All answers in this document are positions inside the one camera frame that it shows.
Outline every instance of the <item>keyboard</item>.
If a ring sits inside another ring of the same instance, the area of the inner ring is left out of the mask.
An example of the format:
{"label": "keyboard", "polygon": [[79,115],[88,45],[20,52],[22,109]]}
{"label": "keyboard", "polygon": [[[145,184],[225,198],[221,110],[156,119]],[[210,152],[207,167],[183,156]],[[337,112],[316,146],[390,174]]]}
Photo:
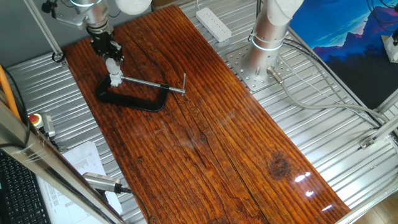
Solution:
{"label": "keyboard", "polygon": [[1,149],[0,184],[0,224],[50,223],[36,176]]}

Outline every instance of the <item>wooden board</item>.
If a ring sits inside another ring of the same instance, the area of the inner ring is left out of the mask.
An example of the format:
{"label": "wooden board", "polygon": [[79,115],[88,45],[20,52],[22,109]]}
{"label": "wooden board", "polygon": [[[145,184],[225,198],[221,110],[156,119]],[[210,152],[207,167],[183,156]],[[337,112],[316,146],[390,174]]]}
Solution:
{"label": "wooden board", "polygon": [[[65,48],[77,84],[154,223],[334,223],[349,208],[176,6],[115,28],[124,75],[182,87],[158,113],[98,101],[89,39]],[[114,92],[154,99],[123,82]]]}

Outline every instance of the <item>white cylinder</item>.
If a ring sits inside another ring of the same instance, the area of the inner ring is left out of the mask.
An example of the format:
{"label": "white cylinder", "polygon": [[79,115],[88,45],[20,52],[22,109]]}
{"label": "white cylinder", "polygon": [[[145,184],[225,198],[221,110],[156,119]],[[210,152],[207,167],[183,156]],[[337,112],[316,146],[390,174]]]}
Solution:
{"label": "white cylinder", "polygon": [[120,11],[129,15],[143,13],[150,5],[152,0],[115,0]]}
{"label": "white cylinder", "polygon": [[105,61],[106,64],[106,69],[108,69],[108,72],[113,75],[117,75],[120,72],[120,65],[116,65],[116,62],[114,61],[113,58],[108,58]]}
{"label": "white cylinder", "polygon": [[266,78],[275,67],[290,20],[303,0],[266,0],[253,28],[250,49],[242,57],[245,73]]}

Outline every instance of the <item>white power strip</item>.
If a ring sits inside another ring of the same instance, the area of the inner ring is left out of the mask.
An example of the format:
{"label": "white power strip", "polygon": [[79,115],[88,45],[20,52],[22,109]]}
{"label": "white power strip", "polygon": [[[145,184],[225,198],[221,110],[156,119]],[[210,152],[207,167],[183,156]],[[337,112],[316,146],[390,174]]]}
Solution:
{"label": "white power strip", "polygon": [[197,11],[197,19],[219,42],[228,40],[232,35],[231,30],[207,7]]}

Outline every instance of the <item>metal grating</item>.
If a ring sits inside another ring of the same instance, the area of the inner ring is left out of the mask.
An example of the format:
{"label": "metal grating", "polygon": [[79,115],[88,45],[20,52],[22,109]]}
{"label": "metal grating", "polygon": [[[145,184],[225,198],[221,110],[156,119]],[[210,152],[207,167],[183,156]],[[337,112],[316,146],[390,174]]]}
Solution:
{"label": "metal grating", "polygon": [[[47,54],[9,68],[28,113],[50,114],[56,137],[54,141],[67,149],[87,141],[95,142],[107,175],[121,179],[127,185],[112,152],[80,93],[68,68],[53,62]],[[131,194],[119,194],[123,212],[121,216],[129,223],[146,223]]]}
{"label": "metal grating", "polygon": [[[195,2],[180,8],[231,68],[226,56],[248,44],[256,2],[205,0],[199,5],[209,7],[231,29],[233,36],[228,41],[218,43],[197,21]],[[346,103],[354,101],[330,74],[320,73],[296,50],[284,47],[281,56],[297,74],[288,74],[284,79],[298,100],[319,105],[341,99]],[[106,173],[120,178],[126,185],[68,68],[54,63],[48,54],[11,67],[9,71],[22,90],[29,113],[52,115],[58,145],[71,149],[86,141],[95,142]],[[366,150],[359,149],[358,143],[375,131],[366,114],[346,109],[298,108],[275,83],[253,95],[350,208],[372,197],[396,176],[398,157],[389,141],[378,142]],[[398,114],[398,104],[385,113],[388,118],[394,114]],[[128,223],[146,222],[134,197],[122,194],[119,200],[123,208],[121,215]]]}

